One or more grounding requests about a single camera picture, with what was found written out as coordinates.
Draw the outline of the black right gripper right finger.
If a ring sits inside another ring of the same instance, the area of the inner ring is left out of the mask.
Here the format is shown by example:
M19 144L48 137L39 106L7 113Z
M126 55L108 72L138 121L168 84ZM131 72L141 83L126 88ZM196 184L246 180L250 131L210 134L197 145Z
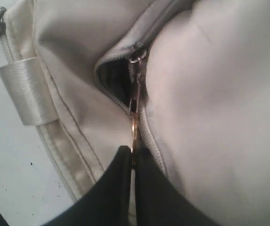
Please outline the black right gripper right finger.
M216 226L165 177L150 151L135 155L135 199L139 226Z

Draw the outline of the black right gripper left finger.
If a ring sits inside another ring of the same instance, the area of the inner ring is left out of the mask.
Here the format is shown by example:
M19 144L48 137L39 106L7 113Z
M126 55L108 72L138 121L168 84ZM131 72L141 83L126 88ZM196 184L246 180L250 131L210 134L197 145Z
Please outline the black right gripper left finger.
M132 156L120 146L102 177L46 226L128 226Z

